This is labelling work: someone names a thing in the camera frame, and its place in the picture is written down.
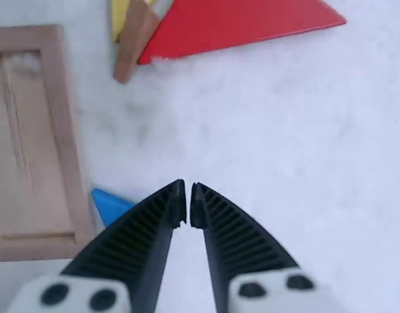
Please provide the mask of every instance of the light wood board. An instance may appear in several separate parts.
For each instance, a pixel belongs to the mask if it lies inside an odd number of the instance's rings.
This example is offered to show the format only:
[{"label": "light wood board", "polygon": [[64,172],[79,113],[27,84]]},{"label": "light wood board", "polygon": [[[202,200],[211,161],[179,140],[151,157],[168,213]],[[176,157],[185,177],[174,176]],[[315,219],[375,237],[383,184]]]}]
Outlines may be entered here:
[{"label": "light wood board", "polygon": [[60,27],[0,28],[0,261],[71,258],[94,236],[62,51]]}]

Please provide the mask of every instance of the blue triangle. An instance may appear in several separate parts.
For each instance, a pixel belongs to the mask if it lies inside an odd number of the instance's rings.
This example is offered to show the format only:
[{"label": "blue triangle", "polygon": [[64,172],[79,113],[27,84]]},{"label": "blue triangle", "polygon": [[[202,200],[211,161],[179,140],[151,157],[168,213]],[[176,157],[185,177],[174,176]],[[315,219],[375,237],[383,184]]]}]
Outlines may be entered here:
[{"label": "blue triangle", "polygon": [[94,189],[91,195],[106,228],[135,206],[135,203],[109,194],[101,189]]}]

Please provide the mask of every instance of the black circular hole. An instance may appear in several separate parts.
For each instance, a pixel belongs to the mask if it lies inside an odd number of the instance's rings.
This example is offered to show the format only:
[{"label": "black circular hole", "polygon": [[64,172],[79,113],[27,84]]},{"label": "black circular hole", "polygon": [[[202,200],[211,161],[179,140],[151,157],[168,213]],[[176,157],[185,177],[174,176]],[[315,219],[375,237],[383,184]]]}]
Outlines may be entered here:
[{"label": "black circular hole", "polygon": [[89,302],[89,306],[97,312],[108,310],[115,303],[115,292],[109,289],[103,289],[95,293]]},{"label": "black circular hole", "polygon": [[57,305],[67,297],[69,292],[68,285],[64,283],[58,283],[51,285],[42,294],[41,301],[44,305],[52,306]]},{"label": "black circular hole", "polygon": [[311,290],[315,287],[313,282],[304,275],[289,276],[286,286],[290,289]]},{"label": "black circular hole", "polygon": [[239,295],[247,298],[259,298],[265,296],[266,291],[257,282],[248,282],[240,286]]}]

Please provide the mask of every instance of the white surface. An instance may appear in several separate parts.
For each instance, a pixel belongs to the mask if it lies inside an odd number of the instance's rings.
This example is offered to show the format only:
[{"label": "white surface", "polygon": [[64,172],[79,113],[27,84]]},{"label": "white surface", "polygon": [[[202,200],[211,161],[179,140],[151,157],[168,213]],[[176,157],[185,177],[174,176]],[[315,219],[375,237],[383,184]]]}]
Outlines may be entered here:
[{"label": "white surface", "polygon": [[[68,287],[65,298],[56,305],[42,304],[42,295],[56,284]],[[11,302],[7,313],[94,313],[89,303],[101,290],[115,293],[115,302],[106,313],[131,313],[130,295],[124,283],[65,275],[45,275],[28,282]]]},{"label": "white surface", "polygon": [[[313,288],[288,288],[288,278],[296,275],[309,278]],[[259,284],[266,294],[253,298],[240,295],[242,285],[250,283]],[[315,277],[298,267],[235,277],[230,281],[228,307],[230,313],[349,313],[329,288],[321,286]]]},{"label": "white surface", "polygon": [[[0,25],[65,26],[96,185],[141,200],[201,181],[353,312],[400,313],[400,0],[328,3],[347,25],[158,62],[126,86],[111,79],[105,0],[0,0]],[[40,265],[0,265],[0,312]],[[157,312],[187,309],[214,304],[202,234],[183,227]]]}]

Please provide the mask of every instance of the red wooden triangle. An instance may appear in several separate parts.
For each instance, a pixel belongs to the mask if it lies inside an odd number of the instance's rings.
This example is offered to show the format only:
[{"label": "red wooden triangle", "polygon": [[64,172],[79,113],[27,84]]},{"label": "red wooden triangle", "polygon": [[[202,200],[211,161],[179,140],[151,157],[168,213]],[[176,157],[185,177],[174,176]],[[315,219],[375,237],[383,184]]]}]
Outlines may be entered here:
[{"label": "red wooden triangle", "polygon": [[346,23],[321,0],[175,0],[139,63]]}]

